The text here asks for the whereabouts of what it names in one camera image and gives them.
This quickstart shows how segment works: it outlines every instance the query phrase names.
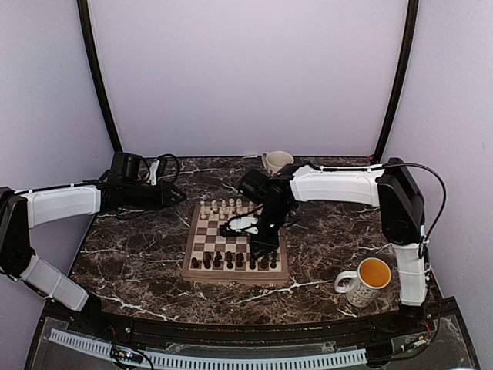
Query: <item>wooden chessboard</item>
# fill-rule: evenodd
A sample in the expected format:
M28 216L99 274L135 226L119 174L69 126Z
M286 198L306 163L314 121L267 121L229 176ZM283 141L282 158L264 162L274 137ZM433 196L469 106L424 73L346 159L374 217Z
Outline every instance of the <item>wooden chessboard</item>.
M241 214L248 212L249 203L242 202ZM235 213L239 210L235 204ZM255 268L250 268L250 246L248 245L249 236L243 232L239 237L221 237L219 226L226 223L228 216L224 220L220 219L219 212L211 212L212 202L199 202L193 213L192 227L186 245L185 259L183 261L182 278L187 281L210 282L210 283L230 283L238 282L244 284L283 284L288 280L286 241L284 229L279 232L280 246L277 251L276 267L271 267L272 254L269 255L267 268L262 268L261 258L256 261ZM216 252L220 252L222 260L219 267L210 261L210 268L204 267L203 259L205 253L209 251L214 259ZM226 266L226 252L230 251L233 255L233 268ZM235 263L236 254L243 254L243 266L238 267ZM194 268L192 258L199 261L199 267Z

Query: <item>black chess piece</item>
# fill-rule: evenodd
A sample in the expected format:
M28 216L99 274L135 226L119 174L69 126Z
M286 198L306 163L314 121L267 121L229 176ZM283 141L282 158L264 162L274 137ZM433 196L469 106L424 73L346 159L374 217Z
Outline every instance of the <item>black chess piece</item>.
M265 270L269 266L269 258L268 256L263 256L262 260L260 261L260 267Z
M192 267L193 268L199 268L200 267L200 263L195 257L192 258Z

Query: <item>marble table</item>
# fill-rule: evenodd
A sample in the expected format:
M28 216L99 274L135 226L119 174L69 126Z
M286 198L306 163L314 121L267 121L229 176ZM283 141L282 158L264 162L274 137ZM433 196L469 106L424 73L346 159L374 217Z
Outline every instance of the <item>marble table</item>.
M323 165L367 164L364 158L297 158ZM296 210L287 229L290 280L282 286L200 284L181 278L193 208L198 200L237 197L258 158L186 158L176 185L188 199L130 220L100 214L75 260L71 279L97 294L103 311L156 320L218 325L279 325L326 321L397 310L399 281L377 208L314 201ZM120 217L131 217L124 212ZM391 266L392 281L367 308L334 291L334 279L366 257Z

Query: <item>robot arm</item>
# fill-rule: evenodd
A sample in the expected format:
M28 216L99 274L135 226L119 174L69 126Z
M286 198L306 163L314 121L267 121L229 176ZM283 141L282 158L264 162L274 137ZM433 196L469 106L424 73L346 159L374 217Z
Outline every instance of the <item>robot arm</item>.
M221 230L226 235L250 233L250 253L256 257L279 246L278 231L297 202L335 200L369 204L381 209L382 231L397 257L401 302L420 306L427 293L424 258L424 198L409 171L390 159L389 168L378 164L361 167L287 165L268 178L251 170L240 181L239 192L263 204L260 217L232 219Z
M159 210L185 200L185 193L173 182L160 179L168 156L160 157L152 169L148 168L144 180L139 179L141 156L115 153L111 169L100 180L39 190L0 188L0 273L24 281L45 298L73 311L87 316L92 314L90 311L98 311L101 303L96 296L36 254L29 230L55 220L123 206Z

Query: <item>beige mug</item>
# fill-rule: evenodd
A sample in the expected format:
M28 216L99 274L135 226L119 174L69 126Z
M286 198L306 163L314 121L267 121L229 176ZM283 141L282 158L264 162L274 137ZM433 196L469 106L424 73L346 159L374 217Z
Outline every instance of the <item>beige mug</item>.
M363 260L357 271L341 272L334 282L337 293L345 294L353 306L367 307L391 282L391 269L378 258ZM351 279L348 285L339 285L343 279Z
M289 153L276 151L262 154L262 163L267 173L272 176L287 164L294 163L294 158Z

